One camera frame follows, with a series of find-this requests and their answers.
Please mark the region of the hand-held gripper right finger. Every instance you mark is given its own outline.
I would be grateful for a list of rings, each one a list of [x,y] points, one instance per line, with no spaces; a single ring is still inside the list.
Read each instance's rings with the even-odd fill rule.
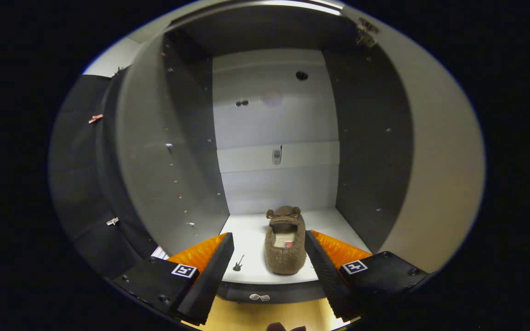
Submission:
[[[395,253],[370,254],[314,230],[305,233],[305,250],[334,315],[344,321],[394,308],[430,277]]]

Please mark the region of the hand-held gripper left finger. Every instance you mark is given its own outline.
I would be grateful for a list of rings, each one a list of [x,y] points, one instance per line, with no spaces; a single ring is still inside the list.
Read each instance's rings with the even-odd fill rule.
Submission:
[[[204,325],[233,253],[233,233],[223,233],[167,259],[150,256],[113,286],[161,317]]]

